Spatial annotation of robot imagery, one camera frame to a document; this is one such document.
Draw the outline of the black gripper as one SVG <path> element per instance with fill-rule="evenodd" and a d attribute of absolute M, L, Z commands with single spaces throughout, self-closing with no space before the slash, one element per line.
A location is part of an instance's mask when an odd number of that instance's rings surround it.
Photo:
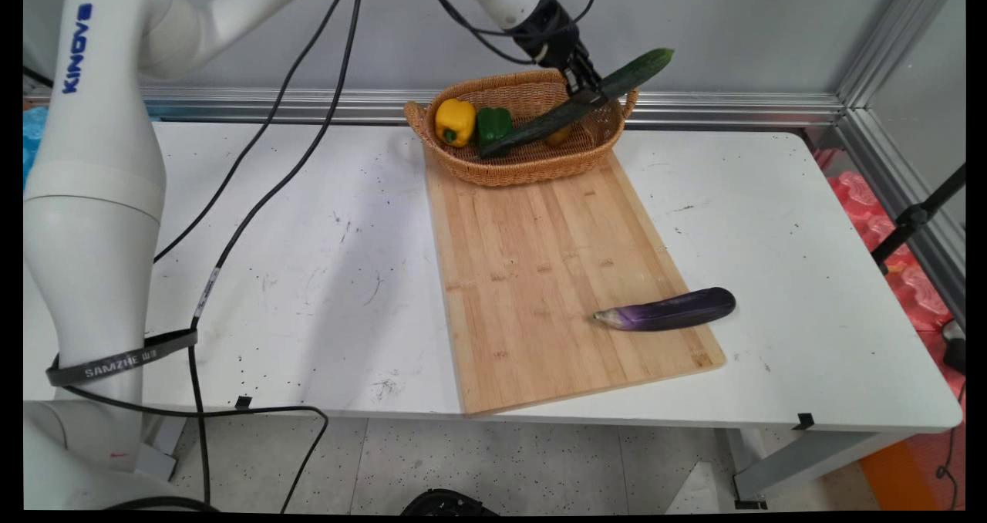
<path fill-rule="evenodd" d="M 564 73 L 568 98 L 592 99 L 592 93 L 604 92 L 603 78 L 582 44 L 577 24 L 560 2 L 540 4 L 512 28 L 512 39 L 535 65 Z"/>

